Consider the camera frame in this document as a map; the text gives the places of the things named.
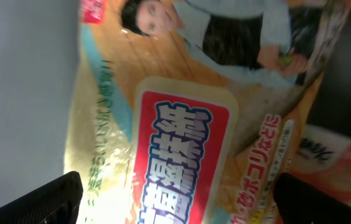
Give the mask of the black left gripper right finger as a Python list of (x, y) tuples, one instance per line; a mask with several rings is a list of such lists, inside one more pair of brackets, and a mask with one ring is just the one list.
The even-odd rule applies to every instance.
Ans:
[(288, 173), (274, 185), (274, 201), (284, 224), (351, 224), (351, 207)]

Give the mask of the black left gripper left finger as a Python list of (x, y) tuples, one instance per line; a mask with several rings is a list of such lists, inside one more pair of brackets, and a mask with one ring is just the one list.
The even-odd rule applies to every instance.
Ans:
[(71, 171), (0, 207), (0, 224), (76, 224), (83, 187)]

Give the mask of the white snack bag red label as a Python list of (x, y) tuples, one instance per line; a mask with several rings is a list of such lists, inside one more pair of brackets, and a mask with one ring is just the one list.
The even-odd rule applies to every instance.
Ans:
[(351, 1), (82, 1), (78, 223), (283, 223), (288, 173), (351, 207)]

